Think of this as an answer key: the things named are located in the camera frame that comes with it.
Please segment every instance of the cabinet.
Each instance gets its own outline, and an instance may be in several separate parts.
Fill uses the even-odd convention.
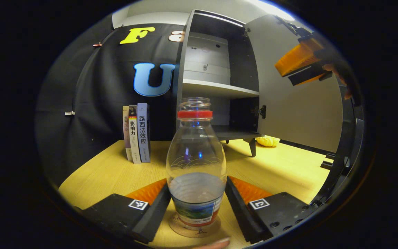
[[[219,139],[244,139],[253,156],[254,138],[262,134],[335,152],[343,115],[335,77],[292,86],[274,67],[297,38],[273,15],[245,24],[193,10],[180,56],[177,104],[188,96],[210,98]],[[258,112],[263,106],[264,116]]]

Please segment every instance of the yellow letter f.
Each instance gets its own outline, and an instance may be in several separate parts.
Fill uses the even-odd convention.
[[[127,35],[127,37],[124,40],[122,40],[119,44],[135,43],[135,42],[139,41],[139,39],[137,39],[138,36],[139,36],[139,38],[142,38],[147,35],[148,31],[153,32],[154,30],[155,30],[154,27],[132,28],[130,30],[130,33]]]

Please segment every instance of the human hand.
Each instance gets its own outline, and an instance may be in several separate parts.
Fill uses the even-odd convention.
[[[338,73],[338,71],[336,70],[336,68],[334,67],[333,64],[326,64],[324,66],[322,66],[323,69],[325,69],[326,71],[333,71],[334,74],[336,74],[337,77],[339,77],[340,81],[342,82],[342,84],[347,85],[347,82],[345,82],[345,80],[343,79],[343,77]],[[344,96],[344,99],[350,99],[352,96],[351,94],[351,90],[347,90]]]
[[[192,249],[221,249],[227,247],[228,245],[229,245],[229,237],[204,246],[196,246],[193,247]]]

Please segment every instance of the bottle label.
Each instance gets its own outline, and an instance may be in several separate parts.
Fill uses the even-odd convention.
[[[220,197],[205,203],[187,203],[173,197],[179,219],[187,228],[210,225],[216,219],[221,206],[223,193]]]

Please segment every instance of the blue letter u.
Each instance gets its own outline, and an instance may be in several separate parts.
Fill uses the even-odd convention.
[[[137,63],[134,65],[136,74],[134,75],[133,87],[134,90],[142,96],[159,96],[170,90],[171,74],[174,70],[173,64],[161,64],[162,69],[162,83],[160,86],[153,87],[148,84],[150,77],[150,70],[154,68],[153,63]]]

